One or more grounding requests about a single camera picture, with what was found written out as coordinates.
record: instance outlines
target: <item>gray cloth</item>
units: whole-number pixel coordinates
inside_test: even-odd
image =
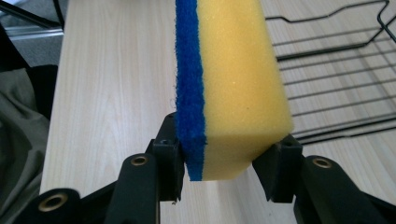
[[[38,196],[49,121],[36,112],[24,69],[0,73],[0,223]]]

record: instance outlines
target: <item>sponge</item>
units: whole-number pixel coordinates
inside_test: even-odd
[[[176,0],[177,137],[191,181],[232,179],[293,125],[260,0]]]

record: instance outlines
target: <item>metal grommet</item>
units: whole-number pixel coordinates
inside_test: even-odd
[[[328,160],[322,159],[322,158],[314,158],[312,160],[312,162],[316,166],[321,167],[321,168],[329,169],[329,168],[332,167],[332,163],[331,162],[329,162]]]
[[[140,165],[146,164],[148,161],[149,161],[149,158],[140,156],[140,157],[136,157],[136,158],[132,159],[131,164],[135,165],[135,166],[140,166]]]
[[[49,196],[38,205],[38,210],[41,212],[50,212],[60,208],[67,202],[67,194],[57,193]]]

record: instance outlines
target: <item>metal wire rack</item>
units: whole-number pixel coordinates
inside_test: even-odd
[[[362,15],[376,18],[375,24],[347,27],[350,10],[355,20]],[[343,27],[328,33],[332,26],[327,24],[323,34],[274,43],[296,126],[293,135],[302,144],[396,129],[394,11],[388,0],[376,0],[306,19],[266,18],[276,29],[289,26],[289,33],[296,26],[309,33],[312,23]]]

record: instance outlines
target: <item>yellow foam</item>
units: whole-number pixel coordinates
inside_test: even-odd
[[[203,180],[242,173],[293,125],[259,0],[198,0]]]

